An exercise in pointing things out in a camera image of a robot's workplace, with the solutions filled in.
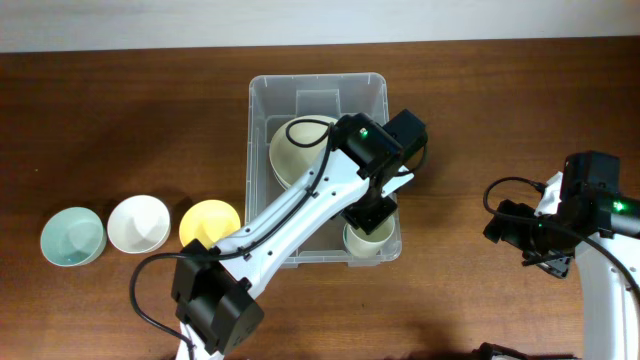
white arm segment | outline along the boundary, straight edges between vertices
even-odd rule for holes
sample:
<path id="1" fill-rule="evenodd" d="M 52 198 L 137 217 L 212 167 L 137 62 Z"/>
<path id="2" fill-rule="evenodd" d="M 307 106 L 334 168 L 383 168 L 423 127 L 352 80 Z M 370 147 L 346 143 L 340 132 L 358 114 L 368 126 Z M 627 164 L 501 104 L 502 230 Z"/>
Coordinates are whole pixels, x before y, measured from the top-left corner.
<path id="1" fill-rule="evenodd" d="M 562 173 L 547 182 L 536 215 L 555 214 L 560 203 Z M 640 240 L 615 235 L 613 239 L 590 236 L 618 258 L 640 282 Z M 624 276 L 591 246 L 576 247 L 576 264 L 584 301 L 585 360 L 638 360 L 638 304 L 627 291 Z"/>
<path id="2" fill-rule="evenodd" d="M 305 189 L 311 185 L 318 174 L 322 163 L 322 154 L 298 181 L 286 192 L 271 203 L 250 224 L 220 240 L 216 246 L 224 253 L 236 251 L 238 247 L 246 248 L 253 241 L 260 239 L 274 227 L 300 201 Z M 307 202 L 266 242 L 251 251 L 249 258 L 238 257 L 224 260 L 220 263 L 236 280 L 247 278 L 251 282 L 249 295 L 257 298 L 280 265 L 307 238 L 309 238 L 322 224 L 337 215 L 342 209 L 357 202 L 369 189 L 369 179 L 362 179 L 358 174 L 360 167 L 341 150 L 335 150 L 329 156 L 327 167 L 322 174 L 315 192 L 316 197 L 310 197 Z M 394 192 L 400 186 L 413 178 L 412 174 L 396 177 L 383 188 L 384 196 Z M 180 324 L 180 330 L 191 338 L 196 346 L 195 359 L 220 360 L 222 355 L 216 352 L 209 355 L 204 350 L 204 344 L 198 335 L 188 326 Z M 188 360 L 187 347 L 180 343 L 176 360 Z"/>

white wall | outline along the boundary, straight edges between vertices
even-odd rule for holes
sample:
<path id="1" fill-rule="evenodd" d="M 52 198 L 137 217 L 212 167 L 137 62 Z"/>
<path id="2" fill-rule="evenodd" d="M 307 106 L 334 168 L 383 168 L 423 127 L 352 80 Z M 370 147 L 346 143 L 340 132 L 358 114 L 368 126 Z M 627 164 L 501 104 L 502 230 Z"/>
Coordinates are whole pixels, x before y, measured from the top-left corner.
<path id="1" fill-rule="evenodd" d="M 0 0 L 0 52 L 640 34 L 640 0 Z"/>

plastic bin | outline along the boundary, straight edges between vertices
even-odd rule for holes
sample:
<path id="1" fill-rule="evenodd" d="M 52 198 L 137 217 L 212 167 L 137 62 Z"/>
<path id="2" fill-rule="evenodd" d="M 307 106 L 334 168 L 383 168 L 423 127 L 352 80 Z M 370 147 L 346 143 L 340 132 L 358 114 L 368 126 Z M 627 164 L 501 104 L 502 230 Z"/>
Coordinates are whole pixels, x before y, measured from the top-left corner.
<path id="1" fill-rule="evenodd" d="M 269 162 L 271 138 L 288 120 L 304 115 L 339 119 L 365 113 L 380 124 L 389 121 L 387 87 L 375 73 L 331 75 L 265 75 L 249 85 L 249 142 L 247 144 L 247 195 L 245 223 L 254 219 L 284 189 Z M 375 256 L 359 259 L 345 248 L 345 220 L 337 216 L 321 226 L 282 267 L 304 263 L 346 262 L 349 266 L 373 266 L 396 259 L 402 251 L 398 213 L 391 238 Z"/>

brown wooden surface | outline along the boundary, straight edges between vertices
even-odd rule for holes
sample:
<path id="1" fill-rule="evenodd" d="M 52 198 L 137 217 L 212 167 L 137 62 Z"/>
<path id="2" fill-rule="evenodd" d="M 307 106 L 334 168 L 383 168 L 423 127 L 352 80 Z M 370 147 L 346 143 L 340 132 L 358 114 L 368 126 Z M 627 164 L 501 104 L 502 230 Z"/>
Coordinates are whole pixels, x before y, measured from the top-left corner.
<path id="1" fill-rule="evenodd" d="M 232 358 L 384 359 L 470 351 L 582 354 L 582 298 L 523 269 L 482 236 L 492 180 L 546 180 L 570 153 L 622 158 L 640 197 L 640 39 L 432 42 L 0 55 L 0 358 L 165 359 L 178 341 L 131 310 L 143 255 L 107 245 L 94 263 L 58 268 L 40 253 L 46 220 L 87 206 L 106 223 L 129 195 L 157 195 L 174 227 L 194 202 L 244 208 L 247 89 L 261 74 L 375 71 L 390 113 L 428 123 L 429 162 L 399 196 L 403 252 L 374 268 L 281 270 L 259 298 L 266 318 Z M 499 197 L 536 204 L 505 185 Z M 177 325 L 173 261 L 140 278 L 140 302 Z"/>

wooden table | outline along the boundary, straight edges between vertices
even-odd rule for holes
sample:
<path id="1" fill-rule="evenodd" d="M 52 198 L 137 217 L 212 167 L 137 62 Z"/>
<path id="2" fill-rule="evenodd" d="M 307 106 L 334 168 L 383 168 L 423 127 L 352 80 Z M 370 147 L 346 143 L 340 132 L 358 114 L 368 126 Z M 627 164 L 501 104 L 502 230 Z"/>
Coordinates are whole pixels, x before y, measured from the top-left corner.
<path id="1" fill-rule="evenodd" d="M 0 56 L 3 359 L 168 359 L 178 341 L 138 318 L 127 284 L 144 255 L 108 245 L 58 268 L 40 253 L 46 220 L 69 206 L 106 223 L 132 194 L 159 196 L 177 224 L 203 199 L 244 208 L 247 89 L 260 74 L 376 71 L 390 113 L 428 123 L 429 162 L 399 196 L 403 252 L 373 268 L 281 270 L 266 318 L 231 358 L 384 359 L 493 342 L 582 355 L 576 269 L 566 281 L 520 266 L 482 236 L 492 180 L 546 180 L 574 152 L 622 158 L 640 196 L 640 39 L 431 42 Z M 537 203 L 521 185 L 499 198 Z M 177 328 L 173 261 L 141 275 L 141 306 Z"/>

